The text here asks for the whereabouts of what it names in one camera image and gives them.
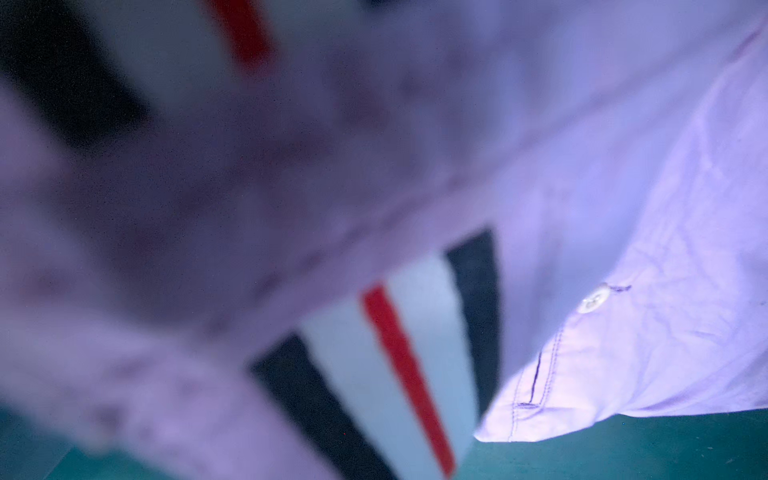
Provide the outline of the purple pants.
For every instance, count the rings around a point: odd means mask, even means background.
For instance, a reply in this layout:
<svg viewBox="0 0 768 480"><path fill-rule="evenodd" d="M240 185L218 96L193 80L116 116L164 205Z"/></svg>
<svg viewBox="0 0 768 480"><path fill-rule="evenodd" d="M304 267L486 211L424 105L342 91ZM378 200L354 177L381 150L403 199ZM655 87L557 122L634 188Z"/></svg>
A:
<svg viewBox="0 0 768 480"><path fill-rule="evenodd" d="M767 404L763 1L5 1L1 407L179 479Z"/></svg>

